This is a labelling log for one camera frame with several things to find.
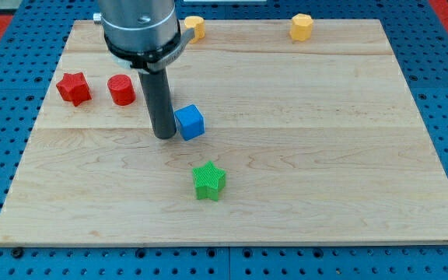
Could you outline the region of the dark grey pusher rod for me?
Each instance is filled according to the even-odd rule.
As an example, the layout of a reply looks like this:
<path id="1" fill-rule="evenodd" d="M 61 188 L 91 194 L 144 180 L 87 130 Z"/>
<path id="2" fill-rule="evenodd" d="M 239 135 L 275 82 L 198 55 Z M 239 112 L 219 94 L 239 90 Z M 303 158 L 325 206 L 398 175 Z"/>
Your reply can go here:
<path id="1" fill-rule="evenodd" d="M 166 69 L 155 73 L 138 73 L 153 133 L 169 139 L 177 132 Z"/>

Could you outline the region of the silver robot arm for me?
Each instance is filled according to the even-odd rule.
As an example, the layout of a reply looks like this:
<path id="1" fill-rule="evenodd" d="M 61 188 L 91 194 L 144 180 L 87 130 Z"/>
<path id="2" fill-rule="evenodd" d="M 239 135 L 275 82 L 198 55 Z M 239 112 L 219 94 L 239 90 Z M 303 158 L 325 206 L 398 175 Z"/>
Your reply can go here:
<path id="1" fill-rule="evenodd" d="M 110 53 L 138 72 L 154 135 L 172 138 L 177 125 L 166 68 L 196 36 L 182 31 L 174 0 L 98 0 Z"/>

